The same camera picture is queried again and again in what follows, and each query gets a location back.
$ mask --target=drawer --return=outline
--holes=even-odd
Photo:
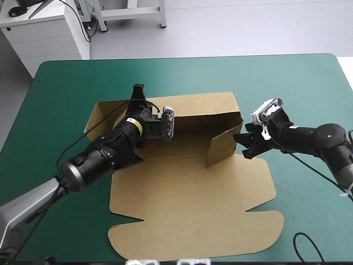
[[[1,30],[11,44],[71,35],[65,19],[9,26]]]
[[[22,60],[22,63],[27,68],[30,75],[34,78],[37,70],[42,62],[46,61],[60,61],[60,60],[80,60],[81,55],[79,52],[72,52],[70,54],[59,54],[52,56],[39,57],[34,59]]]
[[[78,51],[72,36],[17,43],[12,48],[21,60]]]

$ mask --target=flattened cardboard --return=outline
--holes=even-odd
[[[120,255],[160,261],[239,255],[278,239],[281,213],[245,212],[276,196],[266,162],[234,155],[206,168],[204,160],[148,160],[113,175],[110,210],[144,220],[109,230]]]
[[[272,200],[275,188],[265,161],[234,155],[233,134],[242,117],[232,92],[149,99],[175,109],[171,142],[148,140],[144,159],[113,174],[110,210],[144,221],[113,226],[113,248],[128,259],[160,261],[254,253],[279,237],[277,211],[245,212]],[[86,130],[125,100],[98,102]],[[126,108],[93,130],[110,130]]]

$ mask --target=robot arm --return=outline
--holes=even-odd
[[[350,191],[353,184],[353,145],[344,128],[324,124],[317,128],[294,126],[283,110],[281,99],[266,101],[253,114],[253,122],[245,125],[248,133],[235,134],[236,142],[245,146],[245,158],[279,149],[283,153],[305,153],[321,158],[331,170],[339,186]]]
[[[24,226],[42,213],[56,192],[58,200],[85,189],[109,170],[127,166],[135,158],[135,147],[143,147],[145,139],[170,141],[173,131],[174,110],[164,107],[162,114],[153,115],[143,85],[134,85],[126,115],[117,126],[61,166],[63,187],[53,178],[0,206],[0,261],[18,250]]]

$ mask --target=white floor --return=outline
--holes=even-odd
[[[92,59],[197,57],[328,52],[353,56],[353,0],[166,0],[158,18],[108,22],[97,32]],[[158,0],[140,0],[152,6]],[[102,0],[106,9],[124,1]],[[347,76],[352,67],[340,59]],[[0,34],[0,148],[31,84]]]
[[[349,85],[353,89],[353,57],[337,57]]]

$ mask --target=wire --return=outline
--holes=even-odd
[[[324,175],[323,173],[321,173],[320,171],[318,171],[317,169],[313,168],[312,166],[310,166],[308,163],[304,162],[303,160],[301,160],[299,157],[297,157],[296,155],[294,155],[293,153],[289,152],[286,148],[284,148],[282,145],[280,145],[276,140],[274,140],[273,138],[271,138],[272,142],[274,142],[281,150],[287,152],[289,155],[291,155],[292,157],[294,157],[296,160],[298,160],[300,163],[302,163],[303,165],[305,165],[306,167],[310,168],[312,171],[314,171],[315,173],[319,174],[321,177],[323,177],[324,179],[326,179],[327,181],[329,181],[331,184],[335,185],[337,188],[339,188],[342,192],[346,192],[343,188],[341,188],[337,183],[335,183],[332,179],[330,179],[329,177],[327,177],[326,175]],[[347,190],[347,195],[348,197],[351,199],[351,201],[353,202],[353,197],[352,195],[349,194],[349,190]],[[322,261],[322,264],[325,263],[325,260],[323,258],[323,256],[321,255],[321,252],[319,250],[319,248],[316,246],[316,244],[314,243],[314,241],[307,235],[305,234],[304,232],[298,232],[294,235],[293,237],[293,248],[294,248],[294,251],[296,252],[298,258],[301,260],[301,262],[303,264],[307,264],[306,261],[303,259],[303,257],[300,255],[299,251],[298,251],[298,248],[297,248],[297,244],[296,244],[296,239],[299,235],[303,235],[305,236],[307,239],[309,239],[309,241],[311,242],[311,244],[314,246],[314,248],[316,249],[316,251],[318,252],[319,256],[320,256],[320,259]]]
[[[56,198],[56,196],[59,193],[59,190],[61,188],[61,185],[59,184],[56,188],[56,190],[54,191],[53,196],[51,197],[50,201],[44,206],[44,210],[42,212],[42,214],[39,216],[39,219],[37,220],[37,222],[34,224],[34,226],[32,227],[32,229],[29,231],[27,237],[24,239],[24,241],[22,242],[22,244],[20,245],[20,247],[18,248],[18,250],[16,251],[15,255],[11,258],[10,260],[10,264],[13,263],[18,255],[20,255],[20,253],[22,252],[23,248],[25,247],[25,245],[27,244],[28,240],[31,238],[31,236],[33,235],[33,233],[35,232],[35,230],[37,229],[37,227],[39,226],[39,224],[42,222],[45,214],[48,212],[50,206],[52,205],[52,203],[54,202],[54,199]]]
[[[327,177],[326,175],[324,175],[323,173],[321,173],[320,171],[318,171],[317,169],[313,168],[312,166],[310,166],[308,163],[304,162],[303,160],[301,160],[299,157],[297,157],[296,155],[294,155],[293,153],[289,152],[286,148],[284,148],[282,145],[280,145],[277,141],[275,141],[273,139],[273,137],[271,137],[272,142],[274,142],[280,149],[284,150],[285,152],[287,152],[290,156],[294,157],[296,160],[298,160],[301,164],[303,164],[304,166],[310,168],[312,171],[314,171],[316,174],[320,175],[321,177],[323,177],[324,179],[326,179],[328,182],[330,182],[332,185],[335,185],[337,188],[339,188],[342,192],[346,192],[343,188],[341,188],[337,183],[335,183],[332,179],[330,179],[329,177]],[[352,195],[350,195],[349,193],[347,193],[348,197],[351,199],[351,201],[353,202],[353,197]]]
[[[350,130],[348,132],[348,137],[349,137],[349,141],[351,142],[351,145],[352,145],[352,150],[353,150],[353,139],[352,139],[352,133],[353,133],[353,130]]]
[[[319,254],[320,259],[322,261],[322,264],[325,264],[325,260],[324,260],[323,256],[321,255],[321,252],[320,252],[319,248],[317,247],[317,245],[315,244],[315,242],[304,232],[298,232],[293,237],[293,248],[294,248],[298,258],[301,260],[301,262],[304,264],[307,264],[306,261],[303,259],[303,257],[300,255],[298,248],[297,248],[297,237],[300,235],[305,236],[307,239],[309,239],[310,243],[314,246],[314,248],[316,249],[316,252]]]
[[[99,24],[99,21],[97,20],[93,34],[89,36],[90,38],[92,38],[95,35],[95,33],[97,32],[98,24]]]
[[[76,11],[72,8],[71,5],[69,5],[68,3],[64,2],[63,0],[58,0],[58,1],[60,1],[61,3],[67,5],[67,6],[72,10],[72,12],[75,14],[75,16],[76,16],[76,18],[77,18],[77,20],[78,20],[78,22],[79,22],[79,25],[80,25],[80,27],[81,27],[81,31],[82,31],[82,34],[83,34],[84,39],[85,39],[88,43],[90,43],[90,42],[92,41],[92,40],[91,40],[91,37],[92,37],[92,36],[90,36],[90,35],[88,34],[87,30],[86,30],[86,29],[84,28],[84,26],[82,25],[81,20],[80,20],[78,14],[76,13]]]
[[[43,220],[44,216],[46,215],[46,213],[48,212],[49,208],[52,206],[56,196],[58,195],[60,188],[62,188],[65,183],[64,183],[64,179],[62,177],[62,172],[61,172],[61,168],[62,165],[60,165],[60,161],[61,158],[63,157],[63,155],[69,150],[71,149],[75,144],[77,144],[79,141],[81,141],[85,136],[87,136],[92,130],[94,130],[94,128],[96,128],[98,125],[100,125],[104,120],[106,120],[109,116],[111,116],[114,112],[116,112],[118,109],[120,109],[121,107],[123,107],[124,105],[126,105],[129,102],[133,102],[133,101],[140,101],[140,102],[147,102],[149,104],[151,104],[152,106],[154,106],[157,110],[158,113],[160,113],[161,111],[159,110],[159,108],[153,103],[150,102],[148,100],[145,99],[129,99],[128,101],[120,104],[119,106],[117,106],[116,108],[114,108],[110,113],[108,113],[105,117],[103,117],[99,122],[97,122],[95,125],[93,125],[87,132],[85,132],[82,136],[80,136],[76,141],[74,141],[72,144],[70,144],[68,147],[66,147],[59,155],[59,158],[56,161],[56,168],[59,172],[58,177],[58,187],[56,188],[56,190],[54,191],[53,196],[51,197],[51,199],[49,200],[49,202],[43,207],[43,212],[41,213],[40,217],[38,218],[37,222],[34,224],[34,226],[32,227],[32,229],[29,231],[28,235],[26,236],[26,238],[23,240],[22,244],[20,245],[20,247],[18,248],[18,250],[16,251],[15,255],[11,258],[10,263],[13,263],[17,257],[20,255],[21,251],[23,250],[23,248],[25,247],[25,245],[27,244],[27,242],[29,241],[29,239],[31,238],[31,236],[33,235],[33,233],[35,232],[35,230],[38,228],[39,224],[41,223],[41,221]]]

